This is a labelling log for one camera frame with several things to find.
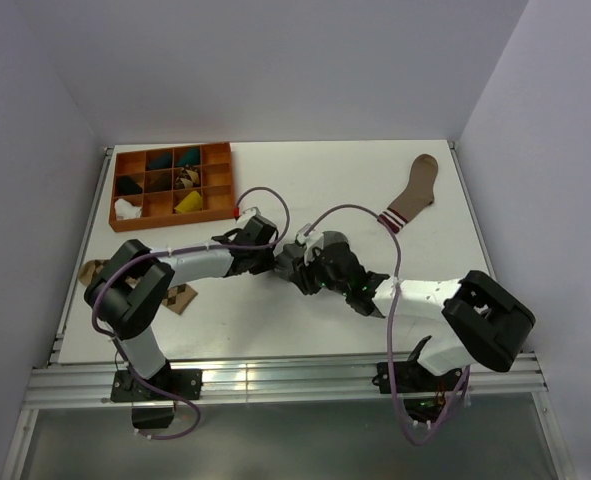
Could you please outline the grey sock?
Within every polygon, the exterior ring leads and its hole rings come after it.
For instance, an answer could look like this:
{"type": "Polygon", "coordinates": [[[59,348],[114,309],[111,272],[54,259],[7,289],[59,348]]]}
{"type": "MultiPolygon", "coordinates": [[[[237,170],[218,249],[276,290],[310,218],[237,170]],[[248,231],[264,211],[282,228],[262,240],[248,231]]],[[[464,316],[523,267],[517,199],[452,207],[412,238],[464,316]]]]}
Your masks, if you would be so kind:
{"type": "MultiPolygon", "coordinates": [[[[347,237],[340,232],[324,231],[321,233],[324,234],[324,248],[336,243],[348,243],[347,237]]],[[[314,259],[317,255],[321,253],[321,251],[315,252],[314,259]]],[[[307,267],[310,263],[304,263],[303,249],[294,242],[290,244],[285,244],[282,248],[282,251],[275,257],[274,271],[279,278],[294,283],[296,274],[303,267],[307,267]]]]}

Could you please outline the white sock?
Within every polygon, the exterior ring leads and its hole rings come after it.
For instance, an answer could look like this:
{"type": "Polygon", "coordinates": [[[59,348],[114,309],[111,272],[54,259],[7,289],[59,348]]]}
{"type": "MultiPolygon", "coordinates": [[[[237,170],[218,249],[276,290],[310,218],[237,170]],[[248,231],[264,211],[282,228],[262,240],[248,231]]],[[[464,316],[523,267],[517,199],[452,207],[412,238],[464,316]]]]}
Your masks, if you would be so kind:
{"type": "Polygon", "coordinates": [[[142,215],[142,207],[132,204],[131,202],[119,198],[114,204],[115,217],[118,221],[138,219],[142,215]]]}

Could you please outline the black sock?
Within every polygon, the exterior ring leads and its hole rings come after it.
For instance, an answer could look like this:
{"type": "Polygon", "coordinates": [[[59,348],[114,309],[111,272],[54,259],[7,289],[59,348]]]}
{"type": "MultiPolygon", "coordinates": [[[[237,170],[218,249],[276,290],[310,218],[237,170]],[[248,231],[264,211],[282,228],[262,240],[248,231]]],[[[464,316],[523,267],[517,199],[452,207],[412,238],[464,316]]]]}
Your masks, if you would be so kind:
{"type": "Polygon", "coordinates": [[[115,181],[115,196],[133,196],[143,193],[143,188],[130,176],[119,176],[115,181]]]}

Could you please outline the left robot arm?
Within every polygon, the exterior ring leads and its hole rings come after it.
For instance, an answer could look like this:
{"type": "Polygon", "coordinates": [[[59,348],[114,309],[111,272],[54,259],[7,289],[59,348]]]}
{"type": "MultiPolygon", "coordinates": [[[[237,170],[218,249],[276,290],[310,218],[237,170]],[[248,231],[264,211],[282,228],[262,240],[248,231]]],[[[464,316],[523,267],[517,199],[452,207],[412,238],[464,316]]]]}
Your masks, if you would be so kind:
{"type": "Polygon", "coordinates": [[[93,328],[113,340],[139,393],[158,399],[174,388],[170,363],[151,327],[167,291],[206,278],[269,271],[276,239],[276,225],[250,213],[202,245],[164,253],[129,240],[118,249],[91,280],[84,299],[92,308],[93,328]]]}

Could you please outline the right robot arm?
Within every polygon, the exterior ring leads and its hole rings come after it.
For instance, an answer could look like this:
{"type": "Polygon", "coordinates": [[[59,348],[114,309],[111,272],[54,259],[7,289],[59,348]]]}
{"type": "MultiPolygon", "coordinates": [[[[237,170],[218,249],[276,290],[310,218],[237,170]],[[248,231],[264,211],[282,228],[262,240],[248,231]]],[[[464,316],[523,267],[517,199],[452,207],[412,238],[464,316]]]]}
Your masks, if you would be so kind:
{"type": "Polygon", "coordinates": [[[286,245],[279,263],[303,294],[335,292],[359,315],[400,313],[447,325],[445,336],[424,337],[409,357],[409,381],[421,390],[474,362],[495,372],[509,371],[536,324],[525,305],[478,270],[461,279],[399,280],[366,270],[345,239],[286,245]]]}

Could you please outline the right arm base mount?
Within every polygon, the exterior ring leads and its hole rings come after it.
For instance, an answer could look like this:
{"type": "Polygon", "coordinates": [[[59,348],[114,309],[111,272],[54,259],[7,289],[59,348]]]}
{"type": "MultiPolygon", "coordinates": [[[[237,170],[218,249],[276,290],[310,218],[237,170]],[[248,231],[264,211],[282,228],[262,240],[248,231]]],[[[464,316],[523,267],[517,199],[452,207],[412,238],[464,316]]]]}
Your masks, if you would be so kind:
{"type": "Polygon", "coordinates": [[[435,376],[415,361],[396,361],[394,373],[403,417],[420,423],[436,422],[449,401],[446,416],[454,414],[463,404],[470,377],[468,367],[435,376]]]}

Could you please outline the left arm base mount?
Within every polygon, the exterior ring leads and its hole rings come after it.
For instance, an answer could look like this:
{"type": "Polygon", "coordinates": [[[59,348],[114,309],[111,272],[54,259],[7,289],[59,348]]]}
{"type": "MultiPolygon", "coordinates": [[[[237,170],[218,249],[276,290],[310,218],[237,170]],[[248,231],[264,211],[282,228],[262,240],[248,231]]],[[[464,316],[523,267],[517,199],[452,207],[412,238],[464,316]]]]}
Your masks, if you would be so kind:
{"type": "Polygon", "coordinates": [[[139,433],[155,434],[171,426],[178,407],[190,407],[196,413],[194,430],[201,420],[195,404],[201,396],[201,369],[166,369],[149,380],[137,380],[129,370],[118,370],[113,379],[109,400],[131,405],[131,423],[139,433]]]}

